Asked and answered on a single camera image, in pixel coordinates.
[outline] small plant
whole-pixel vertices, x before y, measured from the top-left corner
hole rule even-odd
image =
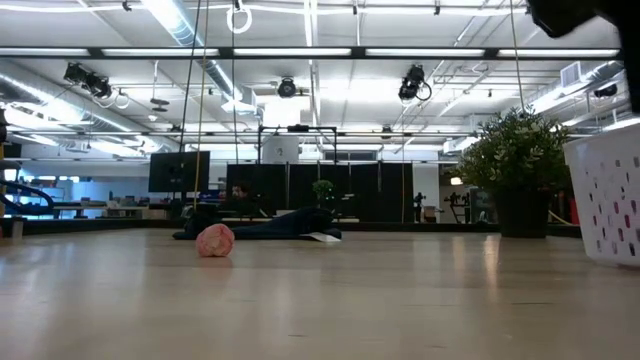
[[[454,171],[465,184],[489,191],[541,191],[569,181],[562,145],[568,130],[531,108],[511,109],[482,126],[480,140],[460,157]]]
[[[333,183],[329,180],[318,180],[313,183],[313,192],[320,201],[324,201],[333,191]]]

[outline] pink ball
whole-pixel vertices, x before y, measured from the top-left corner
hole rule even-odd
[[[233,249],[234,240],[231,229],[223,224],[215,224],[198,235],[196,249],[202,257],[227,256]]]

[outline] screen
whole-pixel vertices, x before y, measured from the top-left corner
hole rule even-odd
[[[209,189],[208,151],[200,152],[197,191]],[[197,153],[152,154],[149,167],[149,192],[191,192],[196,184]]]

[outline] air vent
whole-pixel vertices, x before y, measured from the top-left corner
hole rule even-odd
[[[582,67],[579,61],[574,62],[573,64],[567,66],[566,68],[560,70],[560,79],[562,82],[562,87],[566,88],[571,86],[578,81],[580,81],[580,77],[582,76]]]

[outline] white laundry basket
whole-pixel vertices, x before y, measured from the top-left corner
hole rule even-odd
[[[640,125],[564,146],[587,255],[640,266]]]

